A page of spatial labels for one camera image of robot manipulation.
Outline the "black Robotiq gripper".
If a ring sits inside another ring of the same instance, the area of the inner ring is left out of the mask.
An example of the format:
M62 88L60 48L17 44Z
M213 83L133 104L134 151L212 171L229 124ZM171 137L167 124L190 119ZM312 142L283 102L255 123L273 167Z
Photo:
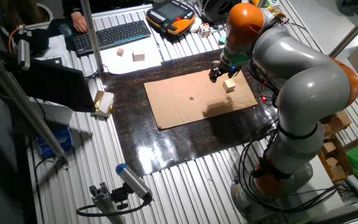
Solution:
M220 60L212 62L212 69L209 72L209 79L211 82L216 83L218 77L227 74L228 78L235 77L241 70L242 66L227 65Z

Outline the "person's bare hand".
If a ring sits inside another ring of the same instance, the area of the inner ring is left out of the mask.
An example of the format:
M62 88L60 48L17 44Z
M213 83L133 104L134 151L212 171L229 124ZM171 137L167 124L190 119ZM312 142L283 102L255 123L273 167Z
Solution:
M81 12L73 12L71 14L74 29L79 33L86 33L88 31L85 17Z

